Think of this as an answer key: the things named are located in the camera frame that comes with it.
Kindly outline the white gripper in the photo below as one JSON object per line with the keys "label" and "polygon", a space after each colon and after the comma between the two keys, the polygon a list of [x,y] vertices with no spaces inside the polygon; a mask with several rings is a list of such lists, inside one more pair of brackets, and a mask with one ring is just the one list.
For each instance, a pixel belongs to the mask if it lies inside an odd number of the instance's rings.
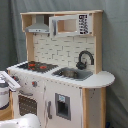
{"label": "white gripper", "polygon": [[0,71],[0,83],[8,83],[9,89],[11,91],[16,91],[20,88],[20,85],[10,77],[5,71]]}

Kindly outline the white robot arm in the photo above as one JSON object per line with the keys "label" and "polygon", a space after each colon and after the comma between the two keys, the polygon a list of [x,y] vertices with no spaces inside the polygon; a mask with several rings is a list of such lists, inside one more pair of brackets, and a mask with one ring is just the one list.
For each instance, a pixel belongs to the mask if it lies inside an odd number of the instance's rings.
{"label": "white robot arm", "polygon": [[[0,71],[0,109],[9,105],[9,91],[16,91],[20,85],[5,71]],[[0,128],[41,128],[38,117],[26,114],[17,119],[0,121]]]}

